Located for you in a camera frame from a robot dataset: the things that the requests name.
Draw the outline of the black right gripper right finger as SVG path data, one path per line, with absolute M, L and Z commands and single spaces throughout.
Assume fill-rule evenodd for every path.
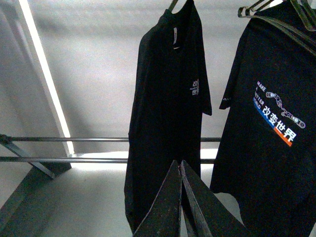
M 250 237 L 252 233 L 232 215 L 186 161 L 182 181 L 199 237 Z

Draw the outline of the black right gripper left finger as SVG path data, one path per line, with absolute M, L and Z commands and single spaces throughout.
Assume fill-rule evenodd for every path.
M 155 200 L 134 237 L 179 237 L 181 232 L 182 178 L 173 161 Z

